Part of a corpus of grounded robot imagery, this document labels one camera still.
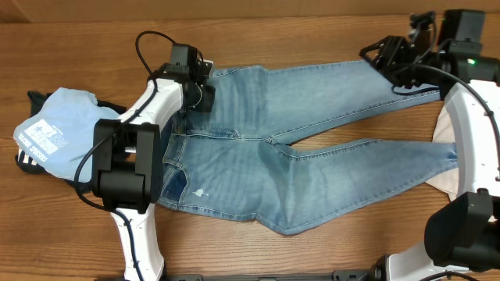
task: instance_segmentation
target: jeans pocket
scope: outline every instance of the jeans pocket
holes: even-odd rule
[[[169,201],[179,202],[184,189],[188,187],[188,176],[184,170],[169,166],[171,174],[163,184],[162,197]]]

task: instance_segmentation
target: light blue jeans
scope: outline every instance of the light blue jeans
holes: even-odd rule
[[[365,62],[214,74],[211,113],[174,116],[159,203],[283,234],[319,226],[457,166],[454,144],[362,139],[316,151],[304,137],[439,99],[393,94]]]

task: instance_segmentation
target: white paint stain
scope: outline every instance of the white paint stain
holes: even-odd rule
[[[204,191],[203,189],[198,189],[196,192],[193,192],[193,194],[195,194],[198,197],[201,197],[203,195],[209,196],[209,194],[206,194],[203,191]]]

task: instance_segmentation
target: wood grain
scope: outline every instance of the wood grain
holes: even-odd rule
[[[270,68],[357,59],[360,48],[405,34],[407,16],[341,16],[260,20],[184,20],[0,25],[0,280],[90,280],[119,275],[123,256],[109,214],[79,201],[63,181],[22,173],[12,134],[29,114],[28,90],[85,89],[131,105],[146,72],[135,36],[160,30],[192,44],[219,67]],[[484,54],[500,57],[500,15],[489,15]],[[169,45],[148,37],[146,59],[159,66]],[[313,149],[361,137],[429,141],[436,101],[342,126],[299,142]],[[206,276],[331,272],[367,268],[385,253],[423,238],[427,218],[447,203],[427,185],[302,234],[284,237],[257,222],[230,222],[158,207],[156,225],[169,273]],[[498,272],[480,275],[496,280]]]
[[[409,15],[430,10],[500,12],[492,0],[13,0],[32,23],[282,16]]]

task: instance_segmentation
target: light blue t-shirt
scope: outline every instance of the light blue t-shirt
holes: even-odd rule
[[[74,180],[81,159],[93,146],[94,125],[100,119],[116,119],[118,113],[97,106],[87,91],[59,88],[41,111],[19,125],[14,139],[19,147],[47,172]],[[92,158],[85,163],[79,181],[91,179]]]

